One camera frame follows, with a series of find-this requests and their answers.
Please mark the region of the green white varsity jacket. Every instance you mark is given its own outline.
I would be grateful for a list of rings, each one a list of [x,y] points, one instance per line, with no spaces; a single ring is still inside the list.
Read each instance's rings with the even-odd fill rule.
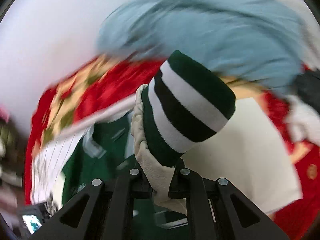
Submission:
[[[300,196],[298,178],[273,127],[254,101],[243,101],[203,65],[180,51],[161,62],[134,98],[65,128],[33,164],[42,200],[54,183],[62,207],[94,179],[143,171],[151,196],[136,199],[132,239],[191,239],[185,199],[169,197],[175,164],[202,178],[228,179],[264,214]]]

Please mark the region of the red floral blanket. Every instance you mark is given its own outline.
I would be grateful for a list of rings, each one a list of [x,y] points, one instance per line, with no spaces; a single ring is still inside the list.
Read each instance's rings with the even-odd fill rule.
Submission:
[[[104,55],[93,58],[72,75],[50,86],[31,119],[24,170],[25,203],[33,204],[33,164],[45,145],[63,129],[105,109],[148,82],[160,68],[159,60],[118,61]],[[237,98],[253,97],[281,133],[302,184],[303,198],[276,213],[276,223],[291,239],[301,239],[319,218],[319,147],[308,141],[294,144],[284,124],[288,104],[253,83],[231,77],[225,82]]]

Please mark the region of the light blue garment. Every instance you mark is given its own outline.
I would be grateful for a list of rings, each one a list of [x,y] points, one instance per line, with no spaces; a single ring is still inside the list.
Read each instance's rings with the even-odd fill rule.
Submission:
[[[133,0],[104,20],[98,50],[133,60],[188,55],[279,96],[302,72],[302,20],[278,0]]]

